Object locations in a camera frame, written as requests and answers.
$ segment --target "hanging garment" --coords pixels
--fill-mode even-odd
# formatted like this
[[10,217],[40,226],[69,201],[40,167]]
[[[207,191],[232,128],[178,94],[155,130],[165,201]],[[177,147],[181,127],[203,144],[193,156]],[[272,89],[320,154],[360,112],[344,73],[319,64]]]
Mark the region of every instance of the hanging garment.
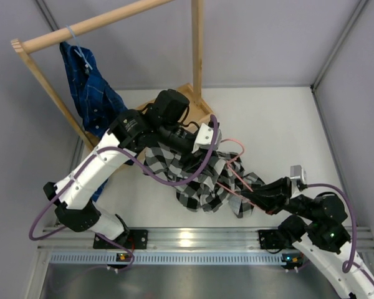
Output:
[[[238,218],[250,216],[253,210],[250,204],[216,184],[219,182],[236,193],[245,190],[246,187],[243,183],[233,175],[226,165],[226,161],[235,156],[237,153],[213,152],[208,165],[197,178],[188,184],[175,187],[177,200],[190,211],[202,208],[205,212],[216,212],[225,202],[228,202],[229,207]],[[180,159],[180,154],[165,145],[159,145],[159,147],[146,150],[144,164],[155,174],[162,173],[168,181],[176,182],[186,179],[192,174],[191,171],[183,170],[185,165],[181,163]],[[256,174],[244,173],[240,158],[231,163],[231,167],[251,188],[264,185],[264,182]]]
[[98,71],[93,53],[81,48],[92,69],[76,53],[78,47],[60,43],[67,72],[70,94],[86,131],[101,138],[120,112],[127,110],[122,98],[109,86]]

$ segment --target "wooden dowel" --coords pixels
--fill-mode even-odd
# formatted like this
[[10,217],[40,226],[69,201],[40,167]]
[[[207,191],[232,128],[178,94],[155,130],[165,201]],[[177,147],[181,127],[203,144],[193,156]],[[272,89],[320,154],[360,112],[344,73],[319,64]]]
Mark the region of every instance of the wooden dowel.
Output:
[[194,102],[200,107],[202,99],[202,56],[204,39],[204,1],[191,0],[193,24],[193,91]]
[[[114,9],[113,11],[108,11],[99,16],[71,25],[70,28],[76,36],[79,36],[171,1],[173,0],[139,0],[118,9]],[[23,42],[22,47],[27,54],[30,54],[71,38],[72,34],[69,30],[67,28],[62,28],[45,34],[44,36]]]
[[51,97],[53,102],[57,105],[58,109],[61,110],[61,112],[64,114],[67,121],[70,123],[72,128],[78,133],[78,135],[82,138],[84,143],[87,145],[87,147],[92,150],[95,146],[94,140],[90,140],[89,137],[86,135],[86,132],[82,130],[82,128],[79,126],[71,112],[66,107],[65,103],[61,100],[58,93],[54,90],[54,88],[51,86],[50,82],[46,79],[40,68],[37,66],[33,58],[28,54],[25,53],[24,49],[22,48],[22,44],[19,42],[19,40],[14,39],[11,41],[12,47],[17,52],[17,54],[20,56],[22,61],[26,64],[26,66],[29,68],[29,70],[32,72],[33,76],[39,81],[39,83],[42,85],[44,90],[47,92],[47,94]]

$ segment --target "wooden post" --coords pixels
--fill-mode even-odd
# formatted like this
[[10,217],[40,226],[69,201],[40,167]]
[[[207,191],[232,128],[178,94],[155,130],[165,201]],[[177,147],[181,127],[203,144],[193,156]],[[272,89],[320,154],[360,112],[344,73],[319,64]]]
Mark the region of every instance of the wooden post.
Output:
[[194,102],[201,106],[202,99],[202,56],[204,39],[204,1],[191,0],[193,24],[193,91]]
[[[139,0],[118,9],[108,11],[99,16],[76,23],[69,27],[76,36],[79,36],[171,1],[173,0]],[[35,39],[23,42],[22,47],[27,54],[30,54],[71,38],[72,34],[69,32],[68,28],[62,28],[43,36],[36,37]]]
[[39,81],[43,86],[44,90],[49,94],[53,102],[57,105],[59,110],[64,114],[72,128],[79,134],[84,143],[89,147],[90,150],[94,148],[94,141],[90,140],[86,135],[85,131],[79,126],[75,118],[72,116],[71,112],[68,110],[65,103],[61,100],[58,93],[51,86],[50,82],[46,79],[40,68],[37,66],[33,58],[24,51],[21,42],[18,39],[11,41],[11,45],[14,48],[15,52],[20,56],[22,61],[26,64],[29,70],[32,72],[33,76]]

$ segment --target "gray plaid fabric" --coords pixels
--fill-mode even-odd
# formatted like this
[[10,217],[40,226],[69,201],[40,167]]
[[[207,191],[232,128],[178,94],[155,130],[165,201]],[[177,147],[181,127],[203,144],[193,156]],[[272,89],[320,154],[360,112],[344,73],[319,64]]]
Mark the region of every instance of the gray plaid fabric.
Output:
[[[216,184],[219,182],[236,193],[246,189],[226,165],[226,161],[233,159],[236,155],[237,153],[214,152],[208,165],[197,178],[186,185],[175,187],[177,200],[190,211],[202,208],[205,212],[216,212],[225,202],[228,202],[238,218],[250,216],[253,210],[250,204]],[[180,154],[165,145],[160,145],[146,150],[144,164],[155,174],[163,173],[168,181],[175,182],[190,177],[194,172],[183,170],[185,166],[182,165],[180,159]],[[231,164],[231,167],[251,188],[254,189],[264,184],[256,174],[244,173],[239,158]]]

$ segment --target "blue cloth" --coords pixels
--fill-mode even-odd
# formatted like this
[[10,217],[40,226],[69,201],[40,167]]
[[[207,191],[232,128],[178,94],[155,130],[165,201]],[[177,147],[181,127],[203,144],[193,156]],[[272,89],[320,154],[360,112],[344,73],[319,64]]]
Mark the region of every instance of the blue cloth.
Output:
[[109,86],[98,71],[92,51],[81,48],[92,70],[75,50],[78,47],[60,43],[67,72],[70,94],[86,131],[101,138],[120,112],[127,110],[122,98]]

